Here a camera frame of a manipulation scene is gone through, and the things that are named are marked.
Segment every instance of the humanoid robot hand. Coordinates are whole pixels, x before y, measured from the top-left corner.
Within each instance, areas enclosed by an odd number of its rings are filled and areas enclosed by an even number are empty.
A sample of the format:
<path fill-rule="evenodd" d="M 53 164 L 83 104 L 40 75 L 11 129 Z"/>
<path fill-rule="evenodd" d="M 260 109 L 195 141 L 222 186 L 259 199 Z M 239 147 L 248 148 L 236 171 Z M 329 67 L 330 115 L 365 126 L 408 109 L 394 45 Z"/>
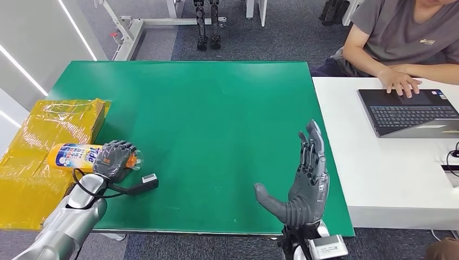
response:
<path fill-rule="evenodd" d="M 308 138 L 303 132 L 298 133 L 301 139 L 300 164 L 288 192 L 288 202 L 271 197 L 263 184 L 254 184 L 258 203 L 292 228 L 321 221 L 329 190 L 322 134 L 314 120 L 307 124 L 306 130 Z"/>

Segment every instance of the detergent bottle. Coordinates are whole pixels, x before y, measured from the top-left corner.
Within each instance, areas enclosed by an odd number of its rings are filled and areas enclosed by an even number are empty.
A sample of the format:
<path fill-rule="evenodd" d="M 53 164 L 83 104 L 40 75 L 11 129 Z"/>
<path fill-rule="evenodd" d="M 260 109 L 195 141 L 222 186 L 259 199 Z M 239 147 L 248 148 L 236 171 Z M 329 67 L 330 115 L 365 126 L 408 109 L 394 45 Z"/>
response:
<path fill-rule="evenodd" d="M 83 172 L 92 172 L 101 148 L 102 145 L 58 144 L 49 151 L 48 165 L 59 170 L 79 168 Z M 142 153 L 136 150 L 126 162 L 126 167 L 138 170 L 142 163 Z"/>

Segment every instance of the green table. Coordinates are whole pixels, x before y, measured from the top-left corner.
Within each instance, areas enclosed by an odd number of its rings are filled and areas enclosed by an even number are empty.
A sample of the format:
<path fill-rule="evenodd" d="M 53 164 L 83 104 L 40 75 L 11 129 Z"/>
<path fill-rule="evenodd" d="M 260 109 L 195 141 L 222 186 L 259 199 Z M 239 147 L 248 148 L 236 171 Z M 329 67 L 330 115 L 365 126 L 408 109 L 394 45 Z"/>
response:
<path fill-rule="evenodd" d="M 305 62 L 72 62 L 49 99 L 112 101 L 96 143 L 133 142 L 145 163 L 122 186 L 156 173 L 160 186 L 108 199 L 97 230 L 278 235 L 253 184 L 287 200 L 299 130 L 324 133 L 330 192 L 324 220 L 353 236 Z"/>

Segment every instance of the white wall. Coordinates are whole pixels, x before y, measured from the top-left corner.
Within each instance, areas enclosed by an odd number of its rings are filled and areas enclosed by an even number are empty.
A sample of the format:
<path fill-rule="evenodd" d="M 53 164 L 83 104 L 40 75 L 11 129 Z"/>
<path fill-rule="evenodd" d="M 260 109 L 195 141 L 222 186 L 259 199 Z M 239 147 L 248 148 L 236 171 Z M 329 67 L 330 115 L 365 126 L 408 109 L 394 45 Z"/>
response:
<path fill-rule="evenodd" d="M 18 124 L 27 118 L 29 112 L 25 110 L 19 103 L 11 98 L 5 91 L 0 89 L 0 111 L 8 115 Z M 19 130 L 17 126 L 12 124 L 5 117 L 0 115 L 0 157 L 4 154 L 12 139 Z"/>
<path fill-rule="evenodd" d="M 76 0 L 64 0 L 64 4 L 96 58 L 106 60 Z M 70 61 L 93 60 L 58 0 L 0 1 L 0 17 L 0 45 L 47 92 Z M 27 110 L 44 98 L 2 53 L 0 88 Z"/>

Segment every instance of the robot leg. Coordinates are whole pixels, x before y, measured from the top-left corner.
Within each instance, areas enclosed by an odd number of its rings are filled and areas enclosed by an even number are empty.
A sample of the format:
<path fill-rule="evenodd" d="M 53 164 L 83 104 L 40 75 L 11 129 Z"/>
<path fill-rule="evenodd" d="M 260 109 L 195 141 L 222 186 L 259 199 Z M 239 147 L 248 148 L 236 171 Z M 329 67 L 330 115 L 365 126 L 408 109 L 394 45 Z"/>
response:
<path fill-rule="evenodd" d="M 196 22 L 198 23 L 198 50 L 207 50 L 206 23 L 204 20 L 204 0 L 193 0 L 196 7 Z"/>
<path fill-rule="evenodd" d="M 211 2 L 211 21 L 212 21 L 212 36 L 211 36 L 211 48 L 220 49 L 220 35 L 218 34 L 218 0 L 210 0 Z"/>

